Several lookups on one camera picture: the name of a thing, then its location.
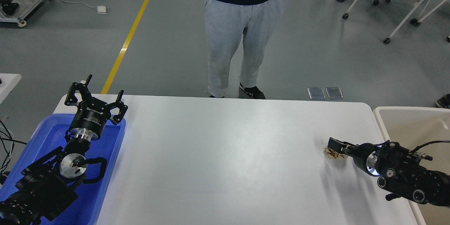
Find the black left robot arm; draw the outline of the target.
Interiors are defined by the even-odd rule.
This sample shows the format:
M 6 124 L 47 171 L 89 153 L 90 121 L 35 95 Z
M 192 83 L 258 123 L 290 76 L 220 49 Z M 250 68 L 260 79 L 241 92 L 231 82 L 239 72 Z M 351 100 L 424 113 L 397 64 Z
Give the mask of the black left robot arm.
M 114 125 L 122 121 L 128 106 L 122 100 L 123 90 L 112 103 L 93 97 L 88 89 L 91 78 L 71 84 L 64 103 L 77 107 L 77 113 L 65 132 L 66 145 L 21 171 L 16 192 L 1 202 L 2 225 L 39 225 L 42 217 L 52 221 L 78 198 L 78 186 L 97 183 L 105 176 L 107 159 L 85 154 L 108 121 Z

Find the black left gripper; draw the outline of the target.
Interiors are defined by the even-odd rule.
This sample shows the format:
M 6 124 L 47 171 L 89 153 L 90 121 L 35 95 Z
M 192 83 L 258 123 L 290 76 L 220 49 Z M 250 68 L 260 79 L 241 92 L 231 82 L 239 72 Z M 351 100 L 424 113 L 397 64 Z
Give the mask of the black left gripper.
M 69 132 L 73 135 L 91 132 L 90 140 L 94 141 L 101 138 L 107 120 L 110 120 L 113 125 L 118 125 L 123 120 L 128 106 L 122 100 L 124 90 L 120 90 L 116 100 L 109 104 L 99 99 L 93 99 L 88 89 L 91 78 L 92 75 L 88 75 L 84 83 L 73 82 L 69 87 L 64 104 L 78 107 L 69 126 Z M 80 103 L 75 95 L 76 91 L 81 95 Z M 115 115 L 111 114 L 114 109 L 119 109 Z

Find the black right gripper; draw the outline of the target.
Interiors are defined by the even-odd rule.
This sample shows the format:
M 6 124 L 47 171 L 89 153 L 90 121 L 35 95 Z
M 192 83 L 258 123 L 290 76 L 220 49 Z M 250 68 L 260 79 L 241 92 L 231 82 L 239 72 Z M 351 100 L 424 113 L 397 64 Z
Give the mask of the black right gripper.
M 327 147 L 338 154 L 352 155 L 355 165 L 370 176 L 380 176 L 376 169 L 379 147 L 371 143 L 354 145 L 348 142 L 336 140 L 333 137 L 328 139 Z

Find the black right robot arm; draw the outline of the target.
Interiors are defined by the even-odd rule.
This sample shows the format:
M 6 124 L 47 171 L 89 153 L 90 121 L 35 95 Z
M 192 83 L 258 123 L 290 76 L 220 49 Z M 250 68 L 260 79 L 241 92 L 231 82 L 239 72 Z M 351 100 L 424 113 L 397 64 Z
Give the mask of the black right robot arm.
M 350 156 L 356 167 L 377 177 L 378 187 L 389 192 L 387 201 L 406 198 L 422 205 L 450 205 L 449 175 L 420 165 L 421 160 L 433 160 L 432 156 L 418 151 L 423 145 L 410 150 L 390 140 L 380 144 L 351 144 L 330 137 L 327 147 Z

